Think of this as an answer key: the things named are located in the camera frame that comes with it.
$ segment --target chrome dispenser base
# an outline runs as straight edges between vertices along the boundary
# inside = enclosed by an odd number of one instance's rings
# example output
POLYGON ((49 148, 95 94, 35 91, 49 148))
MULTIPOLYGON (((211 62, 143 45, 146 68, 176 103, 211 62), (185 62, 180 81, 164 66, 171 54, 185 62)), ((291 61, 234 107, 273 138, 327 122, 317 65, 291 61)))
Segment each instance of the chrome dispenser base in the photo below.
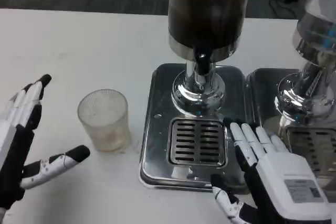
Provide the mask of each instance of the chrome dispenser base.
POLYGON ((210 175, 223 174, 236 193, 247 188, 224 118, 246 121, 245 77, 235 67, 216 67, 226 98, 213 115, 188 116, 172 101, 182 64, 163 64, 153 73, 140 160, 140 180, 155 188, 211 190, 210 175))
POLYGON ((213 76, 211 90, 203 94, 188 90, 184 81, 185 71, 176 77, 172 90, 173 102, 183 114, 190 116, 214 114, 224 103, 225 84, 218 74, 213 76))
MULTIPOLYGON (((297 69, 257 69, 247 77, 254 122, 276 132, 287 147, 304 156, 316 175, 329 202, 336 202, 336 111, 313 123, 299 123, 282 116, 276 109, 279 84, 297 69)), ((335 90, 336 81, 329 86, 335 90)))

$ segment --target drip tray grate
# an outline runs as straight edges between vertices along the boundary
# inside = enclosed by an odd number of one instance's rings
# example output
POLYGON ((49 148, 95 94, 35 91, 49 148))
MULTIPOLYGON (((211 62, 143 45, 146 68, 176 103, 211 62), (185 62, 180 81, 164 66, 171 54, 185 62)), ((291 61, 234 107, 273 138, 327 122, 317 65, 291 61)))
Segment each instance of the drip tray grate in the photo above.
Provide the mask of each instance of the drip tray grate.
POLYGON ((173 164, 225 164, 224 130, 219 121, 177 119, 171 125, 170 143, 173 164))

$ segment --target stainless steel drip tray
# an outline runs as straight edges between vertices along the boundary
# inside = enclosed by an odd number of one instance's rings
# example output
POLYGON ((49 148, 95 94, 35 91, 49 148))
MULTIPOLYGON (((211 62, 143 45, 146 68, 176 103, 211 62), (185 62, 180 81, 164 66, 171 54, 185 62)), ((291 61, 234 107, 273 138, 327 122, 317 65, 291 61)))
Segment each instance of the stainless steel drip tray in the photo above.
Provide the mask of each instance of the stainless steel drip tray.
POLYGON ((155 188, 210 190, 218 173, 237 193, 245 193, 243 173, 224 118, 246 120, 245 77, 234 67, 218 67, 226 99, 211 116, 186 116, 173 104, 172 85, 182 64, 164 64, 153 73, 140 160, 140 179, 155 188))
MULTIPOLYGON (((293 153, 307 159, 329 202, 336 202, 336 112, 315 124, 302 125, 286 120, 274 104, 278 83, 297 71, 263 68, 250 74, 251 114, 257 125, 279 134, 293 153)), ((335 79, 331 87, 336 90, 335 79)))

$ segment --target metal grille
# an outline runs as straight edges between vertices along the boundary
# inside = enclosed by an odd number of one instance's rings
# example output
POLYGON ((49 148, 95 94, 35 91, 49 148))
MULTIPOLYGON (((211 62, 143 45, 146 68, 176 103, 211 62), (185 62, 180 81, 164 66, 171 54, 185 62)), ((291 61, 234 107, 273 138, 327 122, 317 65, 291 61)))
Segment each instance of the metal grille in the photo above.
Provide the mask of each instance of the metal grille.
POLYGON ((324 128, 289 127, 292 152, 305 157, 317 176, 336 175, 336 131, 324 128))
POLYGON ((171 162, 223 166, 224 131, 219 121, 176 120, 171 127, 171 162))

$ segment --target black rubber fingertip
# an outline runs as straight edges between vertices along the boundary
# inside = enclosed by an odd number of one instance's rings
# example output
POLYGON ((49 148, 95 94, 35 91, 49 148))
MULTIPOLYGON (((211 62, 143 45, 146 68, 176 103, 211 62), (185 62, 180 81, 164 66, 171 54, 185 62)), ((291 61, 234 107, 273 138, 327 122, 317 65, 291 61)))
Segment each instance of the black rubber fingertip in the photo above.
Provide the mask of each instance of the black rubber fingertip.
POLYGON ((42 105, 37 104, 34 106, 33 111, 30 114, 30 117, 27 122, 27 127, 31 130, 36 129, 38 124, 40 123, 41 116, 42 116, 42 105))
POLYGON ((28 91, 28 89, 30 88, 30 86, 31 86, 32 84, 30 83, 30 84, 28 84, 27 86, 25 86, 22 90, 24 90, 24 91, 28 91))
POLYGON ((210 181, 212 186, 218 187, 224 191, 228 190, 228 187, 225 185, 224 178, 221 174, 211 174, 210 181))
POLYGON ((29 178, 37 175, 41 170, 41 160, 35 161, 23 167, 22 178, 29 178))
POLYGON ((76 148, 65 152, 65 154, 80 163, 90 156, 90 150, 85 145, 79 145, 76 148))
POLYGON ((51 81, 51 75, 45 74, 38 81, 40 81, 42 83, 42 86, 45 87, 51 81))

